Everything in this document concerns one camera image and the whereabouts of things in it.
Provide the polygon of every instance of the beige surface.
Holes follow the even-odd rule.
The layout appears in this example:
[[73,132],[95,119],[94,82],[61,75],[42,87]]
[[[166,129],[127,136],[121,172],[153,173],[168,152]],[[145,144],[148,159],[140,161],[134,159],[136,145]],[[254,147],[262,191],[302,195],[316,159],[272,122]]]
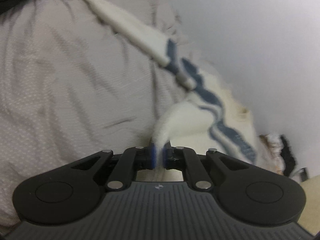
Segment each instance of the beige surface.
[[316,235],[320,231],[320,175],[301,183],[307,203],[298,223]]

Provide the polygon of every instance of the gray bedsheet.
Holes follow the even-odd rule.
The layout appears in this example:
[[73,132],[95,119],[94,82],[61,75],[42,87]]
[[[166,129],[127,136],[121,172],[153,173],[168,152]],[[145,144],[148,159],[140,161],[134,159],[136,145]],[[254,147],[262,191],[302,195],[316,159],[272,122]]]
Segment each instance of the gray bedsheet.
[[[167,0],[109,0],[187,46]],[[0,16],[0,225],[24,179],[109,148],[147,145],[184,93],[83,0],[27,0]]]

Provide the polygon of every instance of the screw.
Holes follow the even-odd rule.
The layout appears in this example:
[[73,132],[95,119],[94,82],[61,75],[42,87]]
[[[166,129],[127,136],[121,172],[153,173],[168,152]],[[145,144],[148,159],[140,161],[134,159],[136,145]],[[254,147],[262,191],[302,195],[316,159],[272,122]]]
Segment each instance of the screw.
[[212,152],[212,153],[215,153],[217,151],[217,149],[216,148],[209,148],[208,151]]
[[200,189],[208,189],[211,187],[211,183],[206,180],[200,180],[196,183],[196,187]]
[[110,181],[107,186],[111,189],[120,189],[123,187],[123,183],[119,180]]
[[137,146],[136,147],[136,152],[138,155],[144,154],[145,148],[143,146]]

